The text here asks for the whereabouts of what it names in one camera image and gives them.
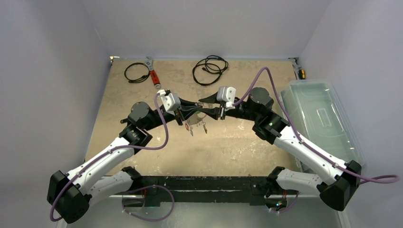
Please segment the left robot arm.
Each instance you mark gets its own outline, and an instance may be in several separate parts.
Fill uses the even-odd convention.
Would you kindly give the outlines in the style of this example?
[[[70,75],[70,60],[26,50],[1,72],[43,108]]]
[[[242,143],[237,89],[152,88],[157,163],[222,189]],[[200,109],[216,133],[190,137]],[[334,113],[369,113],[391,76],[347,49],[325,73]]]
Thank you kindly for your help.
[[[47,201],[52,222],[74,223],[104,198],[125,191],[137,194],[142,182],[134,176],[133,168],[107,178],[104,175],[142,150],[166,147],[170,139],[167,124],[173,120],[182,124],[187,115],[202,109],[199,103],[164,95],[157,95],[154,104],[155,109],[146,102],[135,103],[122,120],[126,126],[105,149],[74,169],[51,175]]]

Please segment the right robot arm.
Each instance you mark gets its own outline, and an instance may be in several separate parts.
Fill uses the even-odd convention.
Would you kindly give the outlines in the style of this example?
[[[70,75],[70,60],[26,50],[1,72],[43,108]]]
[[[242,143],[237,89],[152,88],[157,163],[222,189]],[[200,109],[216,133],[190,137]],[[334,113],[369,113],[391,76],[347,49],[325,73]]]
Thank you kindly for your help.
[[[201,103],[219,104],[201,112],[216,120],[230,116],[253,121],[252,129],[260,139],[292,154],[313,171],[304,173],[276,167],[266,179],[266,195],[295,190],[317,195],[330,208],[343,211],[360,185],[357,175],[361,174],[362,166],[327,153],[295,131],[288,120],[272,110],[274,100],[265,88],[253,88],[246,101],[234,93],[235,88],[222,86],[211,96],[199,99]]]

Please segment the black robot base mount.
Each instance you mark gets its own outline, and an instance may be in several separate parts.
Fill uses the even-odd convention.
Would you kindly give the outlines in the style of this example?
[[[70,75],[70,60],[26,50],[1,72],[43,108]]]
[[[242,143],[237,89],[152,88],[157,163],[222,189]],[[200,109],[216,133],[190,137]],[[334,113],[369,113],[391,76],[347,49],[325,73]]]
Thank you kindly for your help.
[[[287,194],[295,193],[275,187],[265,176],[143,176],[133,167],[122,171],[133,180],[131,194],[142,195],[147,207],[162,202],[248,203],[283,210],[290,205]]]

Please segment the metal key organizer ring plate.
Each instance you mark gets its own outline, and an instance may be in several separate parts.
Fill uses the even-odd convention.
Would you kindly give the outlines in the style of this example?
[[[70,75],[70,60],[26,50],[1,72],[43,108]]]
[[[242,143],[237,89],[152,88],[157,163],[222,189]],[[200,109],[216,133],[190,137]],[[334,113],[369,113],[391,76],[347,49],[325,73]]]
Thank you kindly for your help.
[[[185,129],[190,133],[193,137],[193,126],[202,126],[205,133],[208,132],[206,127],[206,122],[204,118],[207,117],[207,114],[202,114],[201,112],[197,111],[194,114],[190,114],[189,118],[185,121]]]

